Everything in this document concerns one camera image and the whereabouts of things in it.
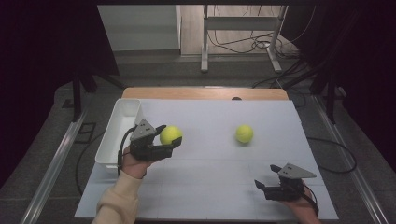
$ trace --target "white plastic tray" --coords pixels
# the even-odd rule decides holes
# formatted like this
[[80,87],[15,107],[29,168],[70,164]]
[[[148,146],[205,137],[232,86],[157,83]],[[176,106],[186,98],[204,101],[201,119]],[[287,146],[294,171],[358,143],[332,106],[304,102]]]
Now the white plastic tray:
[[117,172],[117,155],[122,137],[143,118],[139,100],[119,99],[114,105],[106,132],[96,152],[96,162],[105,166],[110,173]]

